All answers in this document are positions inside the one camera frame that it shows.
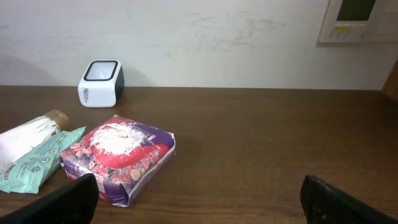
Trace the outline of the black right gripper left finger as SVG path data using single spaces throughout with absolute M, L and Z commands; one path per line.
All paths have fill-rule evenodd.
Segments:
M 90 224 L 99 199 L 93 174 L 85 174 L 25 207 L 1 217 L 1 224 Z

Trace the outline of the white tube brown cap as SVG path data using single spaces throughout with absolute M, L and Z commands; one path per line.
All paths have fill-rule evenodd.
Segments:
M 52 110 L 1 133 L 1 173 L 34 147 L 69 127 L 69 117 L 60 110 Z

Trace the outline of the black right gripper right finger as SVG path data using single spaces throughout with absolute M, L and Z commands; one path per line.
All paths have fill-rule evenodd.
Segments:
M 397 224 L 396 219 L 314 175 L 305 176 L 300 202 L 308 224 Z

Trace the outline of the mint green wipes packet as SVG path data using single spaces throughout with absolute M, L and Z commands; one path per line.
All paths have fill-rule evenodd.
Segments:
M 23 155 L 1 174 L 1 191 L 36 194 L 60 166 L 60 153 L 79 140 L 85 127 L 61 131 Z

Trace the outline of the red purple snack package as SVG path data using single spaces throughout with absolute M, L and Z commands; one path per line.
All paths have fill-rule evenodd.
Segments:
M 113 116 L 60 153 L 68 178 L 96 178 L 99 197 L 128 207 L 175 154 L 173 133 Z

